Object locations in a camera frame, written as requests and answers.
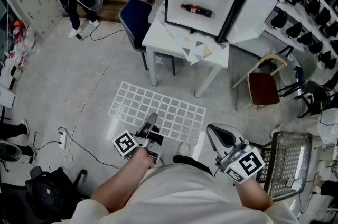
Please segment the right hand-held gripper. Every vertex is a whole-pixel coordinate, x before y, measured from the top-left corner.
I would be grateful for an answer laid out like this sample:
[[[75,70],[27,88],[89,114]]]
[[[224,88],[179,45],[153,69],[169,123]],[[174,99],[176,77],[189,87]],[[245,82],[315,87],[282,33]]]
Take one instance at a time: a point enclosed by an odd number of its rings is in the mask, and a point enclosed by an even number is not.
[[[216,166],[242,184],[260,171],[265,163],[256,147],[252,147],[241,133],[232,126],[221,125],[220,129],[208,124],[206,133],[211,146],[217,152]]]

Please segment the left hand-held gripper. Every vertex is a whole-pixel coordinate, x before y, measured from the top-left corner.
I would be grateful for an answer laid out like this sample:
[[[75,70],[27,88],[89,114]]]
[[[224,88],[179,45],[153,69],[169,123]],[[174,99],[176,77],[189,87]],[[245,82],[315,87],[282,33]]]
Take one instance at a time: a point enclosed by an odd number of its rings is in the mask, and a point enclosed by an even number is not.
[[[114,148],[123,159],[130,159],[134,149],[144,148],[147,151],[147,155],[153,158],[154,164],[158,164],[161,161],[164,137],[158,132],[152,131],[157,118],[157,113],[151,113],[139,131],[131,134],[126,130],[112,141]]]

